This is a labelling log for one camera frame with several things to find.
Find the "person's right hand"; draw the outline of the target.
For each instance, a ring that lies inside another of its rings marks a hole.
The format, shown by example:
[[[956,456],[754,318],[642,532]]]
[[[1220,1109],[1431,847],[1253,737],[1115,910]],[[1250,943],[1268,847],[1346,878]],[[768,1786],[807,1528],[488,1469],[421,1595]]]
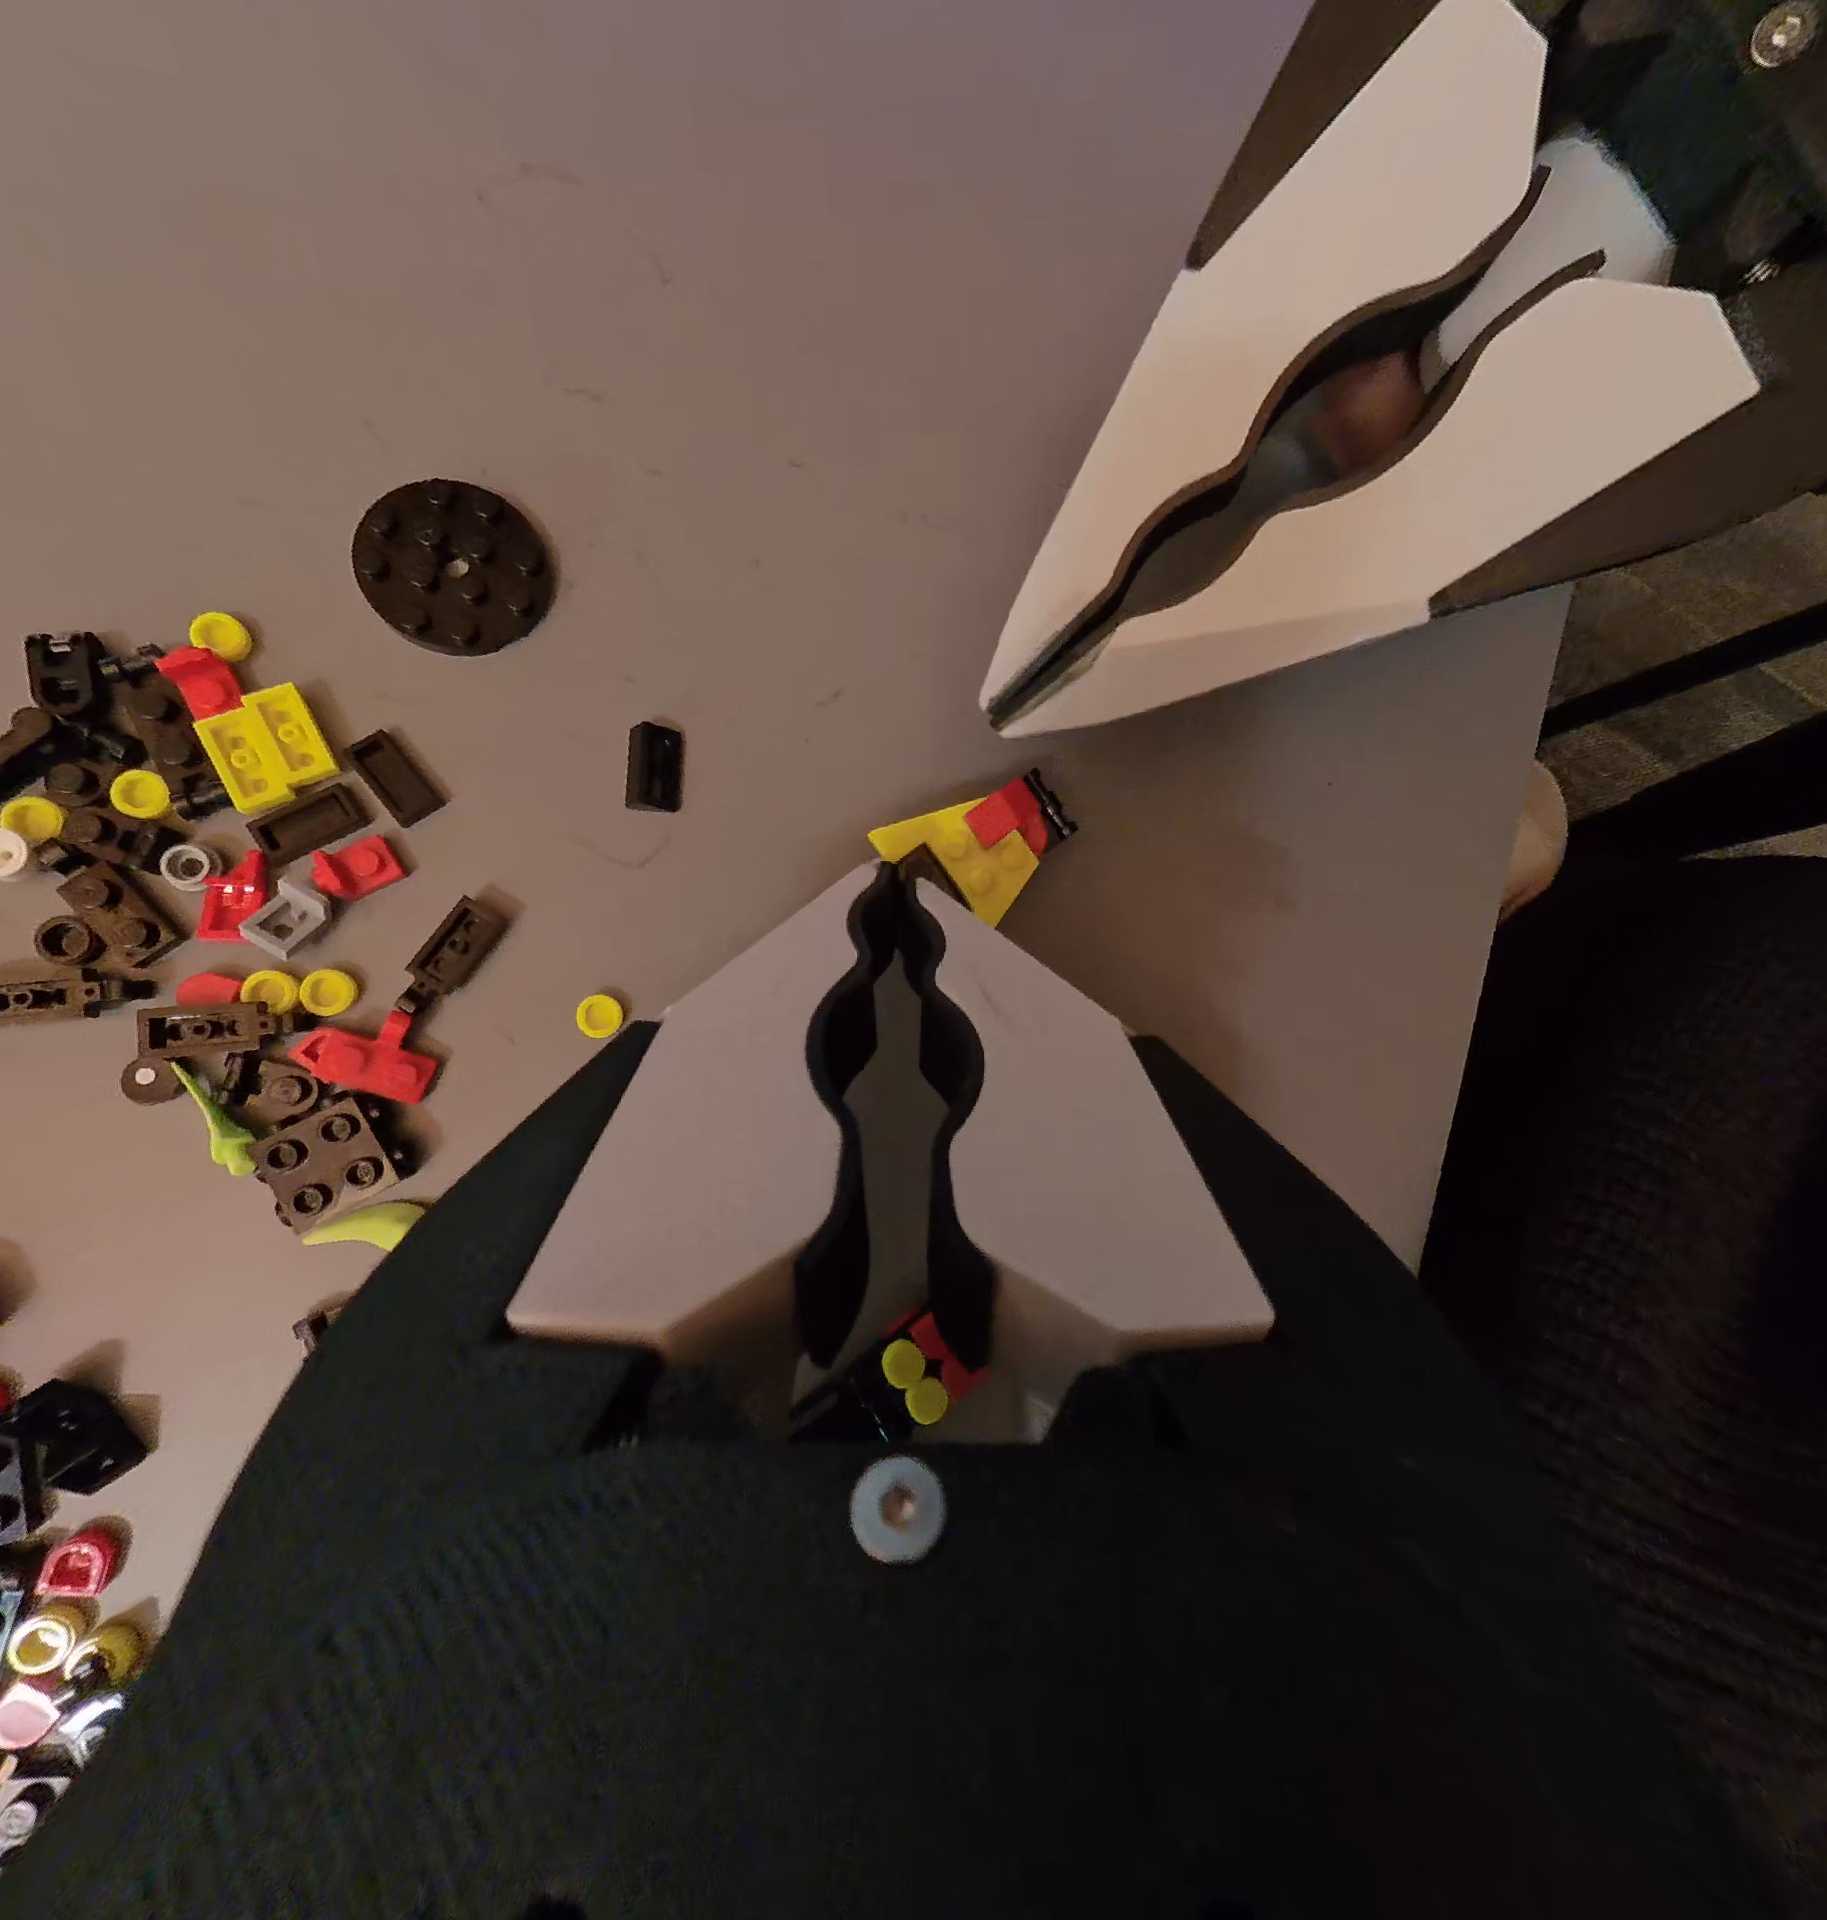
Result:
[[[1330,486],[1390,456],[1424,413],[1422,346],[1336,370],[1286,413],[1291,486]]]

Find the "pile of lego pieces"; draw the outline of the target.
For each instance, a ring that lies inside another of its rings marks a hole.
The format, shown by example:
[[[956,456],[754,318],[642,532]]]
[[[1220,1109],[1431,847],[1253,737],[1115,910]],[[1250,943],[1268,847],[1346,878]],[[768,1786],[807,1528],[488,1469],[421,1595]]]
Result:
[[[206,1159],[266,1188],[301,1246],[397,1249],[421,1203],[400,1112],[438,1057],[414,1047],[479,975],[506,921],[456,900],[407,964],[382,1025],[349,1014],[359,979],[295,962],[335,910],[407,878],[372,801],[407,828],[448,796],[391,732],[335,754],[298,683],[243,683],[255,633],[198,611],[185,645],[115,655],[100,636],[27,636],[33,701],[0,733],[0,878],[54,878],[33,962],[0,975],[0,1033],[129,1011],[118,1089],[189,1099]],[[0,1869],[52,1823],[151,1659],[105,1617],[126,1528],[54,1528],[151,1454],[100,1385],[0,1375]]]

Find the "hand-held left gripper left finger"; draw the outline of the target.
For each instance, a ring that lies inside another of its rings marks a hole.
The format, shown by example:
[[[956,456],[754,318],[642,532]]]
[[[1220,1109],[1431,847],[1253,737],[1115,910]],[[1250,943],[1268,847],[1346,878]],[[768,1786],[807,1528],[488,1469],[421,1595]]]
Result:
[[[647,1042],[512,1327],[679,1367],[830,1367],[870,1279],[851,1080],[901,878],[876,859],[683,998]]]

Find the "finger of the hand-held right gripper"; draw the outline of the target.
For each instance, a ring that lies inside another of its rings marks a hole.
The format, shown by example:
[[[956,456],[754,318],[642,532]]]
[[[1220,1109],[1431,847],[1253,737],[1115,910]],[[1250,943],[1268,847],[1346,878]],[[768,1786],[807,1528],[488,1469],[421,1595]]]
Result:
[[[1533,199],[1541,61],[1503,0],[1309,7],[1004,611],[992,727],[1133,714],[1127,636],[1094,626],[1327,346],[1503,248]]]
[[[1533,199],[1492,256],[1539,227],[1548,170],[1533,164],[1529,185]],[[1115,683],[1133,714],[1151,714],[1424,626],[1431,598],[1474,565],[1756,392],[1761,378],[1708,291],[1611,281],[1601,254],[1572,256],[1474,327],[1442,399],[1431,399],[1422,430],[1366,479],[1268,518],[1198,610],[1191,594],[1228,555],[1228,535],[1213,535],[1213,561],[1194,571],[1191,513],[1171,513],[1094,636],[1127,636]],[[999,727],[1004,737],[1052,732],[1089,727]]]

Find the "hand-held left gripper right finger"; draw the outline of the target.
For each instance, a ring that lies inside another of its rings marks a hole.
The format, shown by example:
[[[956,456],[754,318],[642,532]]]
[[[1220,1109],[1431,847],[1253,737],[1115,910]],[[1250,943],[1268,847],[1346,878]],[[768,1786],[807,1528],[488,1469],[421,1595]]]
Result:
[[[1276,1310],[1127,1029],[936,884],[901,886],[942,1096],[928,1310],[966,1367],[1253,1343]]]

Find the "yellow black wedge lego assembly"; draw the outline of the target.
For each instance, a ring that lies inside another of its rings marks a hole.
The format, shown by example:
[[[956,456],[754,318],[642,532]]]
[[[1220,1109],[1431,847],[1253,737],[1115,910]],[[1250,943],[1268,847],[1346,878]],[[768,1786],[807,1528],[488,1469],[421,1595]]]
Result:
[[[936,808],[865,834],[882,859],[928,859],[948,892],[973,910],[984,925],[1002,925],[1020,892],[1032,884],[1043,859],[1004,837],[999,852],[984,852],[966,828],[973,801]]]

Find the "dark round studded lego plate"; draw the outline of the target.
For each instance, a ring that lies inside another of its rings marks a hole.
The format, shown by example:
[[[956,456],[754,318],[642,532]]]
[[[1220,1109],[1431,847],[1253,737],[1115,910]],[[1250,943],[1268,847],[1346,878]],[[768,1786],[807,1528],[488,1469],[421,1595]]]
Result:
[[[561,590],[542,526],[460,479],[400,482],[367,505],[350,583],[390,633],[441,660],[527,641]]]

